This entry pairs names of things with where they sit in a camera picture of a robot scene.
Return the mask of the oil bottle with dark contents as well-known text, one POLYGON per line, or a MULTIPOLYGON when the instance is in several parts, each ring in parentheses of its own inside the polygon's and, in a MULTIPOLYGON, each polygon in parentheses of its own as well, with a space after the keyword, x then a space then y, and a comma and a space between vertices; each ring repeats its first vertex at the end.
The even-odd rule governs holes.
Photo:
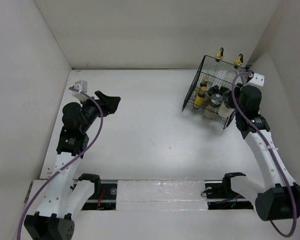
POLYGON ((232 67, 225 72, 225 76, 223 77, 223 80, 232 83, 236 75, 238 75, 242 71, 241 66, 243 62, 244 62, 244 55, 240 53, 239 58, 234 61, 232 67))

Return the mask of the brown spice jar black lid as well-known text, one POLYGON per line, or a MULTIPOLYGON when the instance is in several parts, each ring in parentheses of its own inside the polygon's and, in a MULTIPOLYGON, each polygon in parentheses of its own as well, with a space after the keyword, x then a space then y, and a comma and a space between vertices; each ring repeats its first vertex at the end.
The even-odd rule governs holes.
POLYGON ((214 85, 214 86, 210 87, 207 92, 208 99, 210 99, 212 95, 219 94, 219 92, 220 92, 220 90, 219 90, 218 85, 214 85))

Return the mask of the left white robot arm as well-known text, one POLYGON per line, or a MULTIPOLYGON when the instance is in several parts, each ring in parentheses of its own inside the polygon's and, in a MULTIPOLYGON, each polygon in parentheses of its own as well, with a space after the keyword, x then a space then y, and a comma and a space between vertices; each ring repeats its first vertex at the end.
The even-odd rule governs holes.
POLYGON ((102 196, 101 179, 97 174, 83 173, 73 184, 75 172, 84 154, 101 133, 90 140, 87 131, 99 118, 104 120, 118 109, 121 98, 101 91, 95 97, 71 87, 79 102, 70 102, 62 109, 62 129, 56 148, 54 169, 50 178, 29 200, 20 218, 16 238, 26 229, 33 240, 70 240, 75 230, 75 217, 89 198, 102 196))

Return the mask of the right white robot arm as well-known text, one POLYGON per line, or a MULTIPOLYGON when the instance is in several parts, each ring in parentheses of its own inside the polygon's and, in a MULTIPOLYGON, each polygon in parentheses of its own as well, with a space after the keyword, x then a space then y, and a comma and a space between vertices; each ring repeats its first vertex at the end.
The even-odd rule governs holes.
POLYGON ((242 194, 254 204, 262 221, 298 219, 300 185, 286 169, 273 143, 268 122, 260 114, 261 90, 252 85, 235 85, 230 94, 236 127, 257 161, 264 185, 236 172, 233 179, 221 184, 222 193, 227 197, 242 194))

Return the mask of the white powder jar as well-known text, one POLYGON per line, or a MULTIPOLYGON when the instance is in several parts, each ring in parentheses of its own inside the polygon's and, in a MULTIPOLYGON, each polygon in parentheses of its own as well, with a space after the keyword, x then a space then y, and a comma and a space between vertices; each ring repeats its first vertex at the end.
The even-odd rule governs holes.
POLYGON ((232 91, 231 90, 227 90, 222 94, 223 97, 223 102, 226 104, 228 102, 230 102, 233 98, 232 98, 232 91))
POLYGON ((219 106, 217 113, 222 118, 228 118, 235 110, 234 108, 234 101, 232 98, 229 98, 223 101, 223 103, 219 106))
POLYGON ((223 97, 220 94, 213 94, 210 97, 209 107, 214 113, 217 113, 222 103, 223 103, 223 97))

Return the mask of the clear oil bottle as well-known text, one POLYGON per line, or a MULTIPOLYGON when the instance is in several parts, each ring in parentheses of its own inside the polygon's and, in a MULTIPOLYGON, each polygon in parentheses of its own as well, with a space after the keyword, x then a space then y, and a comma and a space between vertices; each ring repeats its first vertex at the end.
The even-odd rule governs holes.
POLYGON ((210 80, 212 82, 215 81, 215 76, 218 73, 220 67, 221 67, 221 63, 224 57, 224 48, 221 47, 219 49, 219 52, 215 55, 214 60, 212 61, 210 67, 209 67, 209 71, 208 74, 210 76, 210 80))

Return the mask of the yellow label brown bottle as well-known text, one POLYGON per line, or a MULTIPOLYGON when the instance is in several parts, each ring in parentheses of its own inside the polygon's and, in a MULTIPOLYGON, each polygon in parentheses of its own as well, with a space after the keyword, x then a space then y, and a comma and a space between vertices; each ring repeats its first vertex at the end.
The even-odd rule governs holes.
POLYGON ((193 103, 193 107, 195 109, 199 109, 201 107, 201 105, 203 104, 204 98, 205 98, 205 95, 206 95, 206 91, 207 91, 207 87, 206 86, 202 86, 198 90, 196 98, 195 98, 194 103, 193 103))
POLYGON ((208 76, 204 76, 201 83, 200 83, 200 87, 207 87, 209 80, 210 79, 209 79, 208 76))

